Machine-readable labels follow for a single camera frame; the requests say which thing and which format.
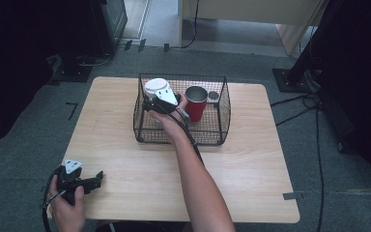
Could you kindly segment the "beige cabinet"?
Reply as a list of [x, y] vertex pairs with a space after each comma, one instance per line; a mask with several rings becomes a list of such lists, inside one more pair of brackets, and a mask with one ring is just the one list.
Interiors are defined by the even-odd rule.
[[329, 0], [178, 0], [180, 28], [186, 17], [274, 24], [288, 55], [309, 26], [318, 26]]

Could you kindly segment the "black wire basket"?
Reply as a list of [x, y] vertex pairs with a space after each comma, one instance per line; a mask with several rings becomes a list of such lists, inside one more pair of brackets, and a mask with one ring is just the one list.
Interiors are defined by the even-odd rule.
[[[198, 145], [218, 146], [225, 142], [230, 128], [231, 103], [227, 78], [225, 76], [141, 73], [138, 78], [138, 94], [133, 113], [133, 131], [137, 141], [164, 144], [168, 138], [160, 124], [143, 108], [144, 85], [153, 78], [168, 81], [173, 92], [185, 93], [190, 86], [201, 86], [208, 92], [208, 101], [201, 120], [190, 123], [189, 132]], [[210, 100], [209, 93], [218, 92], [217, 100]]]

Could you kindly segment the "person's right hand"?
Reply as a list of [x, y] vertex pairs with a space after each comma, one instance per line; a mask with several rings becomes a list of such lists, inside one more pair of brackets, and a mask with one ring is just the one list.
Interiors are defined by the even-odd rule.
[[179, 123], [184, 123], [186, 121], [185, 108], [187, 105], [187, 99], [183, 93], [178, 93], [178, 95], [180, 96], [180, 102], [172, 113], [159, 114], [153, 110], [149, 111], [149, 115], [162, 125], [172, 145], [176, 145], [184, 140], [188, 141], [186, 133], [179, 125]]

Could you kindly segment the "black cabinet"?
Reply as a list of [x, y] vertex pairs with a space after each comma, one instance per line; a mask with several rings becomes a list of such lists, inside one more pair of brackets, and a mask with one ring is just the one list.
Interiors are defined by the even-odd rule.
[[90, 0], [95, 21], [96, 55], [112, 55], [128, 22], [124, 0]]

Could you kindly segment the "black flat stand base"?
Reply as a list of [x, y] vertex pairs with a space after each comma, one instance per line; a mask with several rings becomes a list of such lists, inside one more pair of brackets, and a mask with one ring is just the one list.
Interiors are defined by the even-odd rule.
[[64, 60], [60, 55], [56, 55], [50, 62], [53, 69], [53, 75], [50, 83], [58, 84], [60, 82], [87, 82], [92, 71], [92, 66], [81, 63], [77, 59]]

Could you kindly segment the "white cup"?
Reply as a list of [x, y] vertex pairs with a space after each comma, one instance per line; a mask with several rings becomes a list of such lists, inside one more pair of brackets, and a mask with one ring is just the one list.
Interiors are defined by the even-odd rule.
[[144, 85], [145, 93], [149, 98], [160, 98], [170, 94], [169, 83], [163, 78], [153, 78]]

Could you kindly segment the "red cup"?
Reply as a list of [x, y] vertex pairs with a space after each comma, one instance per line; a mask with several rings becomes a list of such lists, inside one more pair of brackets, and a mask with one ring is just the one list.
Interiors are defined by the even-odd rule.
[[185, 111], [193, 123], [201, 120], [207, 105], [208, 92], [200, 86], [190, 86], [185, 90], [187, 105]]

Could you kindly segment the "grey tape strip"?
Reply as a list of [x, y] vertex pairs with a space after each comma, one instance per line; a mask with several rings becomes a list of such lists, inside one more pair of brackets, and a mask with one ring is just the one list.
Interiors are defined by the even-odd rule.
[[285, 192], [283, 194], [283, 198], [285, 200], [302, 200], [303, 195], [301, 192], [298, 191], [293, 191], [293, 192]]

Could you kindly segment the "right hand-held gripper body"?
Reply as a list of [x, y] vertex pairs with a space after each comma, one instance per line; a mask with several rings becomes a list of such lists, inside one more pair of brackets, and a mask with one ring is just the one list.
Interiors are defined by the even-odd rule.
[[170, 88], [147, 92], [144, 96], [143, 108], [146, 111], [153, 110], [160, 114], [172, 113], [179, 105], [180, 97]]

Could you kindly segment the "person's left hand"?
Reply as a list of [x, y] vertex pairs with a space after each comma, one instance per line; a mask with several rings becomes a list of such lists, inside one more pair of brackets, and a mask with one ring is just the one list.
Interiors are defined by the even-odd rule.
[[85, 225], [84, 188], [78, 187], [74, 192], [75, 203], [71, 205], [58, 195], [57, 176], [54, 175], [49, 188], [52, 217], [59, 232], [82, 232]]

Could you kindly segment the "black stand pole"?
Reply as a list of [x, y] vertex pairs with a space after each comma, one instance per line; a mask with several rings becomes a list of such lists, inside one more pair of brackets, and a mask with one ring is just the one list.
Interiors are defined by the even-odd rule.
[[306, 70], [314, 70], [322, 66], [328, 33], [331, 31], [336, 5], [339, 1], [340, 0], [328, 0], [318, 28], [311, 36], [311, 39], [296, 64], [289, 71], [288, 86], [297, 87]]

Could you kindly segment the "black angled tape mark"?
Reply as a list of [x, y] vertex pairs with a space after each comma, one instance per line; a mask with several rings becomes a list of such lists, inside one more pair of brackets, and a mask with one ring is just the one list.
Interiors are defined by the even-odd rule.
[[68, 120], [70, 121], [72, 119], [77, 107], [78, 107], [78, 102], [66, 102], [66, 105], [69, 105], [69, 106], [72, 107], [71, 113], [68, 117]]

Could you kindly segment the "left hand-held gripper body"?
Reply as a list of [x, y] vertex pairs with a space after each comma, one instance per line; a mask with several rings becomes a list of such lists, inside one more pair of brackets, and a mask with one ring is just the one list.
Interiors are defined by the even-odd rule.
[[83, 163], [77, 160], [66, 159], [60, 166], [58, 173], [57, 189], [62, 197], [71, 205], [75, 205], [75, 191], [78, 187], [83, 187], [84, 183], [80, 179]]

